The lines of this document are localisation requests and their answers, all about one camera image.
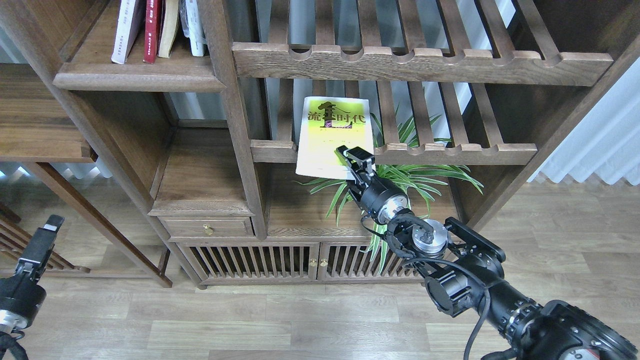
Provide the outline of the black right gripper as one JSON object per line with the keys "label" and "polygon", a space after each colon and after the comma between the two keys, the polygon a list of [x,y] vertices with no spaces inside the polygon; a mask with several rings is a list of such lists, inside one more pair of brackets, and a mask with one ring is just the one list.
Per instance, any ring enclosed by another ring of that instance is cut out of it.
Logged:
{"label": "black right gripper", "polygon": [[397,214],[409,212],[409,197],[388,178],[376,175],[375,157],[367,150],[342,145],[336,152],[347,162],[350,177],[346,185],[353,201],[377,224],[389,224]]}

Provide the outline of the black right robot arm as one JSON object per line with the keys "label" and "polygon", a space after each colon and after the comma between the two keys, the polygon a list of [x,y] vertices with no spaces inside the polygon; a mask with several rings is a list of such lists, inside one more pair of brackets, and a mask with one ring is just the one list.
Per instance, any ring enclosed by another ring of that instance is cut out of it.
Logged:
{"label": "black right robot arm", "polygon": [[365,218],[386,225],[381,234],[402,266],[418,271],[442,313],[457,317],[468,309],[478,322],[464,359],[485,322],[509,348],[485,360],[635,360],[638,349],[596,317],[566,301],[540,305],[505,280],[504,251],[450,217],[445,223],[422,219],[409,209],[407,194],[374,169],[374,155],[358,146],[336,152],[349,165],[349,193]]}

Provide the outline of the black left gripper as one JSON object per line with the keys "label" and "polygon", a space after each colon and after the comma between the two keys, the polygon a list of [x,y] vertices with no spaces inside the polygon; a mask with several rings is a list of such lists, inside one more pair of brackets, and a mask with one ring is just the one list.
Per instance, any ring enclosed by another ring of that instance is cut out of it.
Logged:
{"label": "black left gripper", "polygon": [[16,272],[2,278],[0,285],[0,330],[13,333],[29,328],[46,298],[46,290],[38,285],[53,252],[57,233],[65,218],[50,215],[43,227],[37,228],[16,265]]}

